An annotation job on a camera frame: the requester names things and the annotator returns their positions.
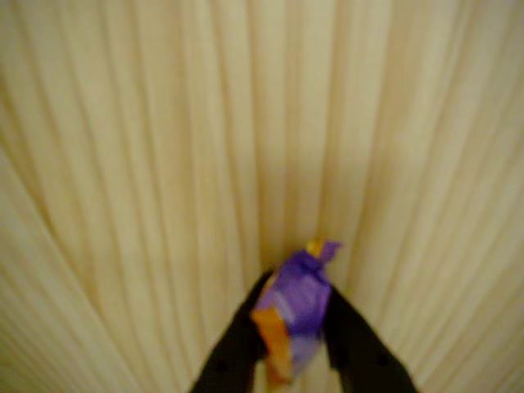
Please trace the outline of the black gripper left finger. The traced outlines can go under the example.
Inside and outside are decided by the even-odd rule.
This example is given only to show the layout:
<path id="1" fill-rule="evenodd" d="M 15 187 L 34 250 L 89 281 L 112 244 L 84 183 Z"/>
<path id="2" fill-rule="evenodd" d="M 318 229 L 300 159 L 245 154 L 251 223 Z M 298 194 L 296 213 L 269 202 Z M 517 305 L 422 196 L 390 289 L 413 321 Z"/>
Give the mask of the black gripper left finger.
<path id="1" fill-rule="evenodd" d="M 202 365 L 191 392 L 253 391 L 255 366 L 267 350 L 251 311 L 271 275 L 271 271 L 263 273 L 239 305 Z"/>

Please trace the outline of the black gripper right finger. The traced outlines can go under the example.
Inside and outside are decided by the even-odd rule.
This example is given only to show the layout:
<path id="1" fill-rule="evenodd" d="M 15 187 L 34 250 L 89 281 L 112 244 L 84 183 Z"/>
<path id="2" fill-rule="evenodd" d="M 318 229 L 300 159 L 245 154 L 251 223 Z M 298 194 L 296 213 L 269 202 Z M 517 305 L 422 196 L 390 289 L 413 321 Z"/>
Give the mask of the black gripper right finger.
<path id="1" fill-rule="evenodd" d="M 344 392 L 415 392 L 406 367 L 335 288 L 323 320 L 330 367 Z"/>

